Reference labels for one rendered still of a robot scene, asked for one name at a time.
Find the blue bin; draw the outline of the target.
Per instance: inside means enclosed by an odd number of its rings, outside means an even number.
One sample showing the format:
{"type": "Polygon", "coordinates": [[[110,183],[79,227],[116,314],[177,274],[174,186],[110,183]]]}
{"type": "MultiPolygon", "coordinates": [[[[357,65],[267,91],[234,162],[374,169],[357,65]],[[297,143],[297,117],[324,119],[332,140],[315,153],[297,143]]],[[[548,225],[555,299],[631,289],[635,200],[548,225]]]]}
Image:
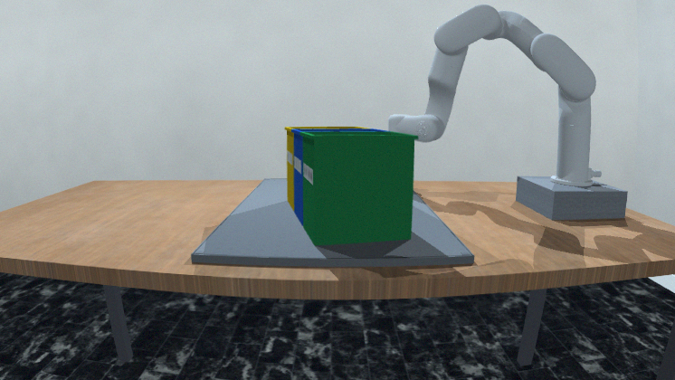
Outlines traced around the blue bin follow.
{"type": "Polygon", "coordinates": [[[373,128],[307,128],[292,129],[294,133],[294,213],[303,226],[303,162],[302,162],[302,136],[300,132],[318,131],[385,131],[373,128]]]}

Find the yellow recycle bin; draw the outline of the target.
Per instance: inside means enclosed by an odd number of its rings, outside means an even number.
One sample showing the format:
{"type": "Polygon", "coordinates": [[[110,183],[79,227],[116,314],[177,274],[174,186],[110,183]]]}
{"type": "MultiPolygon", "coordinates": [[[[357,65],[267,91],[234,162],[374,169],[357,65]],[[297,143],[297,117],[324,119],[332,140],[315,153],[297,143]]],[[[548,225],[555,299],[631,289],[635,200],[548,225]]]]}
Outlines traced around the yellow recycle bin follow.
{"type": "Polygon", "coordinates": [[[288,202],[294,211],[294,175],[293,175],[293,152],[294,152],[294,133],[292,129],[307,128],[361,128],[361,127],[289,127],[287,130],[287,194],[288,202]]]}

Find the green bin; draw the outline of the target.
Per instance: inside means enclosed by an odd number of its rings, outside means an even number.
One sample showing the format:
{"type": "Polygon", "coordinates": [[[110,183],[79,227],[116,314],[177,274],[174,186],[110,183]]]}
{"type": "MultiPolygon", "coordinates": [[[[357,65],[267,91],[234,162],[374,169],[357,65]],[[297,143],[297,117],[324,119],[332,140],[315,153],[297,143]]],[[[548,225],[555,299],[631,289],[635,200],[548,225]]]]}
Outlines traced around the green bin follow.
{"type": "Polygon", "coordinates": [[[387,131],[299,134],[303,228],[315,246],[411,239],[418,136],[387,131]]]}

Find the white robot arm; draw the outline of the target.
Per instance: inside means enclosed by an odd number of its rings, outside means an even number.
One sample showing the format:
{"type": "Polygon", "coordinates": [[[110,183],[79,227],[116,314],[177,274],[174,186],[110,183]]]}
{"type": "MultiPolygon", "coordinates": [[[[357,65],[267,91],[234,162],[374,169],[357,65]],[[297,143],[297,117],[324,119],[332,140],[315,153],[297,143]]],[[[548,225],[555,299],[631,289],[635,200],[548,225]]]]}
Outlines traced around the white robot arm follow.
{"type": "Polygon", "coordinates": [[[451,115],[469,45],[481,38],[511,41],[558,84],[557,163],[551,181],[592,185],[591,178],[602,175],[589,167],[591,96],[596,86],[593,71],[556,35],[543,33],[521,14],[497,11],[491,5],[473,6],[438,27],[433,38],[437,49],[428,75],[426,111],[422,116],[390,116],[388,131],[416,135],[419,139],[415,141],[420,142],[439,139],[451,115]]]}

